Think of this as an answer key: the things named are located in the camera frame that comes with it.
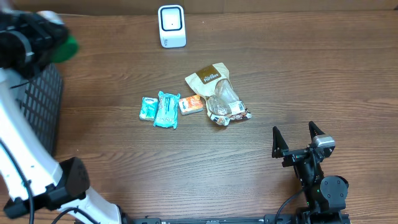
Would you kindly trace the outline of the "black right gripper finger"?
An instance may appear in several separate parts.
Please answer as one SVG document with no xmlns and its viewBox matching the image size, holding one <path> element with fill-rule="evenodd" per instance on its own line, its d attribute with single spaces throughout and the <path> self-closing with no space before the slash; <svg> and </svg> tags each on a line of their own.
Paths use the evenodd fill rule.
<svg viewBox="0 0 398 224">
<path fill-rule="evenodd" d="M 313 139 L 315 136 L 324 135 L 325 133 L 313 122 L 308 123 L 310 137 Z"/>
<path fill-rule="evenodd" d="M 272 158 L 281 158 L 284 156 L 285 152 L 289 151 L 289 147 L 285 142 L 284 138 L 282 137 L 277 126 L 274 126 L 272 128 L 272 136 L 273 136 Z"/>
</svg>

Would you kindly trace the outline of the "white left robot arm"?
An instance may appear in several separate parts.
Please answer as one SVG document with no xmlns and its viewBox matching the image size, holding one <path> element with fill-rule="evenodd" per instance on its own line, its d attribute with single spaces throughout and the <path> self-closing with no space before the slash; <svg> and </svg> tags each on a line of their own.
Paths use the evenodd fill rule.
<svg viewBox="0 0 398 224">
<path fill-rule="evenodd" d="M 81 159 L 53 158 L 63 91 L 55 64 L 77 50 L 55 13 L 1 11 L 1 175 L 11 219 L 46 208 L 78 223 L 129 222 L 91 187 Z"/>
</svg>

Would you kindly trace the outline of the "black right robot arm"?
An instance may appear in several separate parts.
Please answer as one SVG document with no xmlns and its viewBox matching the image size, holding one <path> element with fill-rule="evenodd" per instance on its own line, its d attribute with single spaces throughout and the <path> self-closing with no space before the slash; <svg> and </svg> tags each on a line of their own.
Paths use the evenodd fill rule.
<svg viewBox="0 0 398 224">
<path fill-rule="evenodd" d="M 291 151 L 279 129 L 272 128 L 272 157 L 282 158 L 283 167 L 293 167 L 302 189 L 289 197 L 278 209 L 274 223 L 350 223 L 346 208 L 349 183 L 342 176 L 325 176 L 321 162 L 331 156 L 335 140 L 325 134 L 313 121 L 308 123 L 311 143 L 303 149 Z M 288 218 L 281 217 L 284 207 L 300 194 L 307 206 L 296 209 Z"/>
</svg>

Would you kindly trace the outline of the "green lid jar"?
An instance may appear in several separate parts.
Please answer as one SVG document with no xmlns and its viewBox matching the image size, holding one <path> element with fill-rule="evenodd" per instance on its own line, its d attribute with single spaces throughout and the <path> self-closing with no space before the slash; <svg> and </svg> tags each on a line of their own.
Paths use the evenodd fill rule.
<svg viewBox="0 0 398 224">
<path fill-rule="evenodd" d="M 61 44 L 52 55 L 53 63 L 62 63 L 73 58 L 79 51 L 79 44 L 74 36 L 69 35 L 68 39 Z"/>
</svg>

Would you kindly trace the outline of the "brown bread snack bag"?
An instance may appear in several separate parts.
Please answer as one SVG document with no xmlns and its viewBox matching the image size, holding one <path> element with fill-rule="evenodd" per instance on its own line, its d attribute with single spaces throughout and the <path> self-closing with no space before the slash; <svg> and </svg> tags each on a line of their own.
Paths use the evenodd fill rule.
<svg viewBox="0 0 398 224">
<path fill-rule="evenodd" d="M 220 126 L 252 118 L 233 90 L 229 70 L 223 63 L 209 65 L 185 78 L 188 86 L 205 100 L 208 117 Z"/>
</svg>

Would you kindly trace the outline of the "teal wet wipes pack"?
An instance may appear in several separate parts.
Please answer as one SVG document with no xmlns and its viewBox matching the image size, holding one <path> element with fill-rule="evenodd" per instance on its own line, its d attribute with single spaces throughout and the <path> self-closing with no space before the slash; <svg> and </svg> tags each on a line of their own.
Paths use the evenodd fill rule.
<svg viewBox="0 0 398 224">
<path fill-rule="evenodd" d="M 159 91 L 159 104 L 153 126 L 174 128 L 178 126 L 178 103 L 180 94 L 173 95 Z"/>
</svg>

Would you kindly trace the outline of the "small teal tissue pack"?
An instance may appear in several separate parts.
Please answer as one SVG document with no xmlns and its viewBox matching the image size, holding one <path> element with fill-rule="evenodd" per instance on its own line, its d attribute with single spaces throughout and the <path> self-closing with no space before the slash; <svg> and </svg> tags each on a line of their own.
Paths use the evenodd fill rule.
<svg viewBox="0 0 398 224">
<path fill-rule="evenodd" d="M 143 97 L 139 118 L 145 121 L 154 121 L 157 114 L 158 105 L 159 101 L 157 98 Z"/>
</svg>

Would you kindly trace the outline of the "orange tissue pack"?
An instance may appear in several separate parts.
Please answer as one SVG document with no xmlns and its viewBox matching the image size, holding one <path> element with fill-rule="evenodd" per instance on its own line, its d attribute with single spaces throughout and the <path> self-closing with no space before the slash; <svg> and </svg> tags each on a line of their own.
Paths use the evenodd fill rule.
<svg viewBox="0 0 398 224">
<path fill-rule="evenodd" d="M 193 95 L 179 99 L 178 102 L 181 114 L 188 115 L 203 110 L 203 104 L 199 95 Z"/>
</svg>

